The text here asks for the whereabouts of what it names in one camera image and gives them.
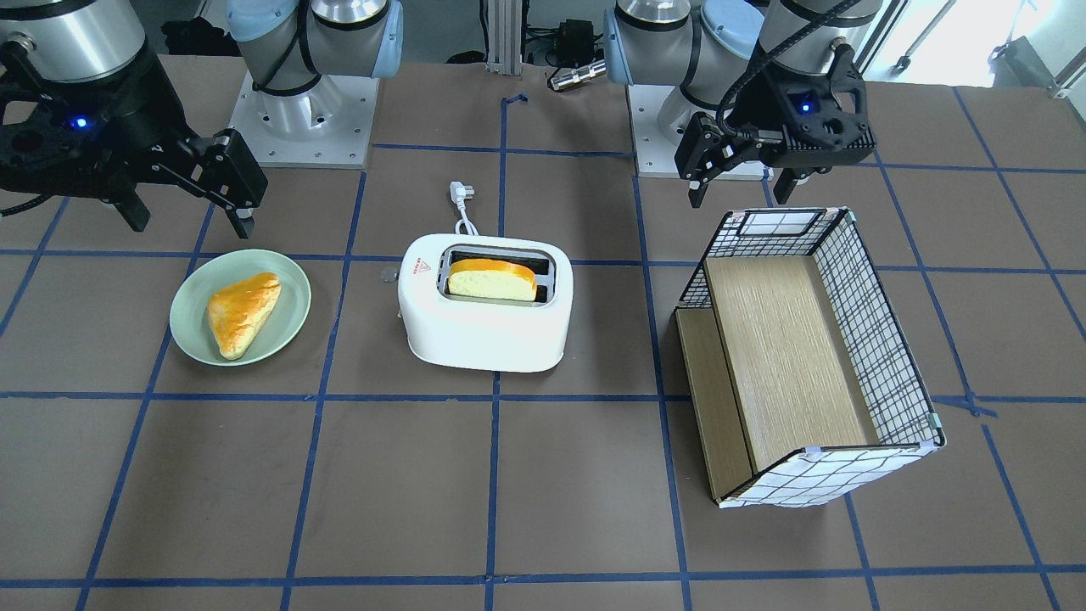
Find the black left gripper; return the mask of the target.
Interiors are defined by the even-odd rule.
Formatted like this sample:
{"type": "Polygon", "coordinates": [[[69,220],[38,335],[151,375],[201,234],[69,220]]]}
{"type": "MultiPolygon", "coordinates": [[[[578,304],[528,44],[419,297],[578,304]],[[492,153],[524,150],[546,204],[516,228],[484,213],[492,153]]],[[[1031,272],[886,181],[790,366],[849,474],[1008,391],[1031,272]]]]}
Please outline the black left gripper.
{"type": "Polygon", "coordinates": [[[828,73],[804,75],[769,63],[738,90],[727,116],[734,135],[725,138],[706,112],[691,115],[675,147],[675,174],[687,181],[692,208],[700,208],[708,184],[738,167],[736,151],[750,150],[780,170],[776,205],[786,205],[811,170],[853,165],[876,150],[866,82],[854,65],[850,44],[831,54],[828,73]]]}

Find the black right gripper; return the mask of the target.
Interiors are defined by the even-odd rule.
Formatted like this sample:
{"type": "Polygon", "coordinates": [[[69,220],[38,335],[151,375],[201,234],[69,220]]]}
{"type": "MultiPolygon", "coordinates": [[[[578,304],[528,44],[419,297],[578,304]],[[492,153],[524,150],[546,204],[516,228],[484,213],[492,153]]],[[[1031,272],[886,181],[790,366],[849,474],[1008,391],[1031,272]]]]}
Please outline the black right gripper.
{"type": "Polygon", "coordinates": [[[151,219],[138,184],[157,184],[160,155],[200,170],[197,195],[225,212],[248,239],[268,179],[236,128],[195,137],[182,102],[154,52],[139,51],[112,74],[83,82],[47,80],[27,51],[3,52],[3,109],[31,104],[3,124],[3,190],[38,199],[97,199],[132,232],[151,219]]]}

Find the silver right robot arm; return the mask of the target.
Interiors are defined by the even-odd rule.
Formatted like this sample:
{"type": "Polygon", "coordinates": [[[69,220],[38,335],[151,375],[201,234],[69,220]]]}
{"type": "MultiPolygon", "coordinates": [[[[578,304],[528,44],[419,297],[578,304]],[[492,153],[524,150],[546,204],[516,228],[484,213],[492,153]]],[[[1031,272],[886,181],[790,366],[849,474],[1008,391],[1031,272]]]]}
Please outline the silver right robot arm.
{"type": "MultiPolygon", "coordinates": [[[[334,78],[389,78],[402,58],[399,1],[229,1],[230,35],[269,132],[334,133],[348,104],[334,78]]],[[[128,1],[4,1],[3,190],[27,193],[3,216],[51,198],[97,199],[142,232],[138,184],[175,184],[224,211],[240,238],[267,178],[244,135],[201,137],[128,1]]]]}

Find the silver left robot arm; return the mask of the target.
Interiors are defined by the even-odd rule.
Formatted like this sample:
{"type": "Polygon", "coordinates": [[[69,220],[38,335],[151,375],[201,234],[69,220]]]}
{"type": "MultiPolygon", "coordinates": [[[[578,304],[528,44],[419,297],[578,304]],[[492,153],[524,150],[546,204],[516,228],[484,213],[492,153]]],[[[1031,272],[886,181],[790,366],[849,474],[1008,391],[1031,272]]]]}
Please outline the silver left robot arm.
{"type": "Polygon", "coordinates": [[[880,7],[618,1],[607,12],[607,74],[622,85],[675,86],[686,97],[674,162],[691,206],[720,174],[753,161],[781,171],[773,194],[785,204],[804,179],[876,151],[853,41],[880,7]]]}

